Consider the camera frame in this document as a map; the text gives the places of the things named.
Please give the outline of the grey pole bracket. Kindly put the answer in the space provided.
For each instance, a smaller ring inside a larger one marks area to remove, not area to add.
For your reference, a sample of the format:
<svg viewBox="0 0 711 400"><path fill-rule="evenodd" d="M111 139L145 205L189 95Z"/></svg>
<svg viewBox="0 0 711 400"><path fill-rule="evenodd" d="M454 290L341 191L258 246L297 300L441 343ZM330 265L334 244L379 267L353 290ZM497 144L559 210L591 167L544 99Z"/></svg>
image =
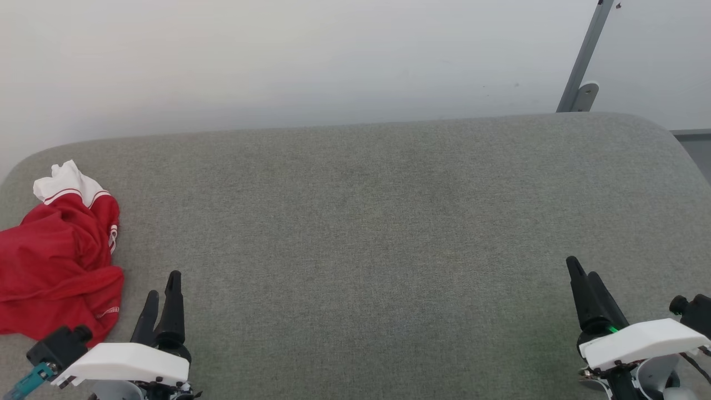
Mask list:
<svg viewBox="0 0 711 400"><path fill-rule="evenodd" d="M571 112L590 112L599 93L599 85L594 81L584 83L574 96Z"/></svg>

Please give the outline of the grey metal pole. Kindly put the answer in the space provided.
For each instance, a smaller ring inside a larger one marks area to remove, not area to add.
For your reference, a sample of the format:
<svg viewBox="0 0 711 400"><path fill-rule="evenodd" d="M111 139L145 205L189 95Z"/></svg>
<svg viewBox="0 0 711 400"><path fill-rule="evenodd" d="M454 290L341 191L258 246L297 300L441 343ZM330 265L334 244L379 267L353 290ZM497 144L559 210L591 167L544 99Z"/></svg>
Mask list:
<svg viewBox="0 0 711 400"><path fill-rule="evenodd" d="M556 112L570 112L574 96L579 87L584 84L585 73L614 4L615 0L597 0L590 24L577 53Z"/></svg>

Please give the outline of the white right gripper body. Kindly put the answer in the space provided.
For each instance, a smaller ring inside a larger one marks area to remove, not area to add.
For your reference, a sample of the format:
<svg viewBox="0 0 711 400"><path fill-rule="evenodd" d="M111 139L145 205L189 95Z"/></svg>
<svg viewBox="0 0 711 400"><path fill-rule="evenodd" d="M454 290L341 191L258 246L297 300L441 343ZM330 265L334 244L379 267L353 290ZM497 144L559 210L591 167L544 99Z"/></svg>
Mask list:
<svg viewBox="0 0 711 400"><path fill-rule="evenodd" d="M674 319L639 322L578 346L589 369L608 371L650 358L696 353L711 340Z"/></svg>

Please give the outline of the grey-green fabric sofa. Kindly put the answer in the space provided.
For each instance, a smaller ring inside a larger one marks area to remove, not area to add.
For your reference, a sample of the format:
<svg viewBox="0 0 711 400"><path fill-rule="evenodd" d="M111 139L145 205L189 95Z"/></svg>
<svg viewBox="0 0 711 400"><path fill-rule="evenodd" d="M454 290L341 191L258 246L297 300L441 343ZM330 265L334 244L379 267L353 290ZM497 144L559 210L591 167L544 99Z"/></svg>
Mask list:
<svg viewBox="0 0 711 400"><path fill-rule="evenodd" d="M182 273L200 400L605 400L582 387L568 256L627 319L711 296L711 185L667 129L566 113L55 147L119 203L111 341Z"/></svg>

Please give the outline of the red white Bulls t-shirt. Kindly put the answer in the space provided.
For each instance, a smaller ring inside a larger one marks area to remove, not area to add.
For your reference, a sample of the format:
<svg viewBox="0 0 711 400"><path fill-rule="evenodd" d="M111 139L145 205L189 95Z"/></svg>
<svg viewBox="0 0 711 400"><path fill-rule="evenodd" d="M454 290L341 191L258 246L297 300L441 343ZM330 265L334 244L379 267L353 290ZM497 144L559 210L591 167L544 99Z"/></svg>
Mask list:
<svg viewBox="0 0 711 400"><path fill-rule="evenodd" d="M34 182L39 203L0 231L0 335L43 339L86 326L91 346L117 324L124 273L114 264L119 205L72 160Z"/></svg>

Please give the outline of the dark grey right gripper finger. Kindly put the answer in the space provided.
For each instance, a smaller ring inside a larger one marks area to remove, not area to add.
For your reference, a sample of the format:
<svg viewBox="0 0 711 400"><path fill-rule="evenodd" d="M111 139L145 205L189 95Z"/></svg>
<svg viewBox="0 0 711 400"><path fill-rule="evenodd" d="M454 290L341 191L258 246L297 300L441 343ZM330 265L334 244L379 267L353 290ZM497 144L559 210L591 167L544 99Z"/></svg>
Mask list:
<svg viewBox="0 0 711 400"><path fill-rule="evenodd" d="M615 329L622 329L629 326L629 321L620 310L617 302L609 293L599 274L595 271L588 274L589 283L597 298L598 304L604 312L605 317Z"/></svg>
<svg viewBox="0 0 711 400"><path fill-rule="evenodd" d="M597 296L593 273L587 273L576 256L567 257L566 265L580 329L586 331L604 324L605 311Z"/></svg>

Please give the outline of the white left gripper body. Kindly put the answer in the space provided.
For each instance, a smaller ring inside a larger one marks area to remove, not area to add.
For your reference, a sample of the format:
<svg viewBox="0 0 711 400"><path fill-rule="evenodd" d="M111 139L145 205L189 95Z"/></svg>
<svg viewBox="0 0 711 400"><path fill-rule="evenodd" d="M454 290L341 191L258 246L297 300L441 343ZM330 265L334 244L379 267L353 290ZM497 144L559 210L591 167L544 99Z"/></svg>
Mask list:
<svg viewBox="0 0 711 400"><path fill-rule="evenodd" d="M180 387L188 382L192 356L186 349L162 349L139 343L99 343L56 375L53 384L125 381Z"/></svg>

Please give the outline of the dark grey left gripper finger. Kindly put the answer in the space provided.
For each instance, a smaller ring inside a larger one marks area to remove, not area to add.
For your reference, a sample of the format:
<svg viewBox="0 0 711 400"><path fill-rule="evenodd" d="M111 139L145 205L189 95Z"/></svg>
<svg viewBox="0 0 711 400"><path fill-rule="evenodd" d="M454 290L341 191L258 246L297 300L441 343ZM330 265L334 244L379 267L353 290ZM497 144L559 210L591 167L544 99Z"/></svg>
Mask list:
<svg viewBox="0 0 711 400"><path fill-rule="evenodd" d="M154 330L159 346L183 345L186 340L181 272L171 271L163 291L165 299L160 321Z"/></svg>
<svg viewBox="0 0 711 400"><path fill-rule="evenodd" d="M159 294L150 291L141 311L137 324L131 336L132 343L152 345L154 340L154 326L158 317Z"/></svg>

